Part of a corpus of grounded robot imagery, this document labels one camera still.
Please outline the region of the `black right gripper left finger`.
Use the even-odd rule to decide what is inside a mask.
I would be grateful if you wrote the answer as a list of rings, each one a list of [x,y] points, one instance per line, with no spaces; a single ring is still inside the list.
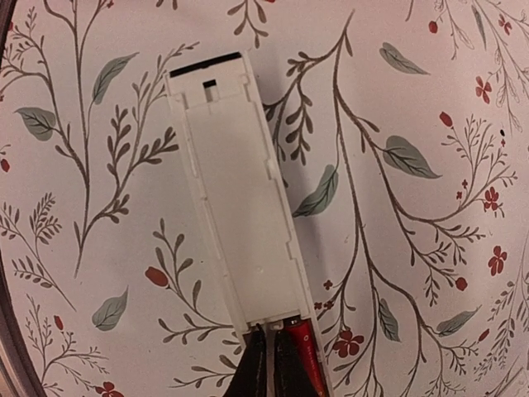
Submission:
[[[249,334],[245,350],[228,385],[225,397],[269,395],[271,343],[265,328],[257,324]]]

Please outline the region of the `red battery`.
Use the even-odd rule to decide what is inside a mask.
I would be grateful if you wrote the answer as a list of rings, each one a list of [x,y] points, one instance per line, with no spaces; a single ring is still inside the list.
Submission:
[[[326,396],[326,385],[317,357],[317,344],[313,336],[311,321],[301,318],[289,318],[284,321],[284,325],[293,339],[303,368],[307,372],[317,395]]]

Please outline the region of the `long white remote control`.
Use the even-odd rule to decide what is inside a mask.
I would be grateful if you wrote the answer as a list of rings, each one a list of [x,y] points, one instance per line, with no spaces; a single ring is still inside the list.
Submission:
[[[255,76],[235,52],[174,69],[165,87],[204,245],[237,337],[261,324],[271,343],[289,318],[310,320],[331,395],[303,256]]]

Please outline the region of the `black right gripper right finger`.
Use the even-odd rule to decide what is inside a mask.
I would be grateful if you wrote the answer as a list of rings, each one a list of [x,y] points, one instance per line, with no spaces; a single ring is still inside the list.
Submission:
[[[286,328],[277,331],[274,337],[274,393],[276,396],[318,396]]]

